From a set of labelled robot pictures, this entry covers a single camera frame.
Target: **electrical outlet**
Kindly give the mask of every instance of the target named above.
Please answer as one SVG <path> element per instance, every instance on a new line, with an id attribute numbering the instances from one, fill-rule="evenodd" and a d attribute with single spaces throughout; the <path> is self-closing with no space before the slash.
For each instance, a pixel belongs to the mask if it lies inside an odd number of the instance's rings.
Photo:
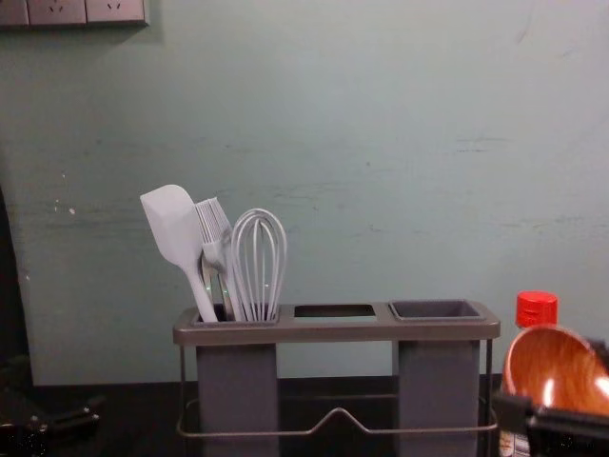
<path id="1" fill-rule="evenodd" d="M 86 24 L 85 0 L 28 0 L 33 26 Z"/>
<path id="2" fill-rule="evenodd" d="M 0 0 L 0 27 L 29 24 L 26 0 Z"/>
<path id="3" fill-rule="evenodd" d="M 90 23 L 146 23 L 144 0 L 86 0 Z"/>

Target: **white silicone spatula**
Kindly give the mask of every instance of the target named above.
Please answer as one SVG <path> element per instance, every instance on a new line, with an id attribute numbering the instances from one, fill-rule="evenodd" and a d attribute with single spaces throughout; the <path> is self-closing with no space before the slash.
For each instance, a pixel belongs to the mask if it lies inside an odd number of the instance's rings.
<path id="1" fill-rule="evenodd" d="M 204 322 L 218 322 L 199 273 L 203 235 L 199 216 L 180 186 L 162 186 L 140 197 L 156 245 L 170 263 L 182 269 Z"/>

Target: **wooden bowl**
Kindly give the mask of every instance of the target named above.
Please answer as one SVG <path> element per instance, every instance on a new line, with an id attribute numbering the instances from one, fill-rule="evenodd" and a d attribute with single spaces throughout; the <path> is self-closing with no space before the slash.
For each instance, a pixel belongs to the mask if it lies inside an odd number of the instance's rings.
<path id="1" fill-rule="evenodd" d="M 524 330 L 505 358 L 502 388 L 535 405 L 609 415 L 609 373 L 588 342 L 565 328 Z"/>

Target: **gray container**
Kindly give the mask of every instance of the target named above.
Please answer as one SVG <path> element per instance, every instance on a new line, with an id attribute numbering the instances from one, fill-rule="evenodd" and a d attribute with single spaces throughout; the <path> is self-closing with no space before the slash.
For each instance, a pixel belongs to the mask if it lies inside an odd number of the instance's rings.
<path id="1" fill-rule="evenodd" d="M 206 457 L 278 456 L 279 435 L 308 436 L 327 418 L 310 430 L 280 431 L 276 345 L 392 341 L 398 382 L 394 428 L 370 430 L 345 410 L 329 413 L 343 415 L 369 435 L 396 435 L 399 457 L 474 457 L 476 432 L 495 427 L 489 425 L 488 376 L 486 426 L 477 428 L 480 340 L 486 341 L 488 375 L 492 339 L 499 335 L 500 322 L 492 312 L 462 300 L 286 305 L 276 322 L 209 325 L 192 308 L 175 324 L 173 340 L 181 350 L 182 385 L 184 349 L 196 348 L 203 431 L 178 430 L 186 438 L 203 439 Z M 421 427 L 427 431 L 413 432 Z M 439 430 L 446 427 L 468 430 Z M 254 436 L 257 432 L 266 434 Z"/>

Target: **light blue wall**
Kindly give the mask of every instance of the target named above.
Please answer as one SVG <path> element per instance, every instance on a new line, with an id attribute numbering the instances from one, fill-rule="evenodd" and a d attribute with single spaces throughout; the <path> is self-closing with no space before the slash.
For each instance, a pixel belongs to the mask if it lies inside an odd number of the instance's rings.
<path id="1" fill-rule="evenodd" d="M 192 299 L 138 199 L 167 183 L 276 212 L 286 302 L 479 300 L 496 369 L 522 288 L 607 336 L 608 1 L 163 0 L 152 21 L 0 34 L 37 384 L 176 379 Z M 385 349 L 285 347 L 280 371 L 386 374 Z"/>

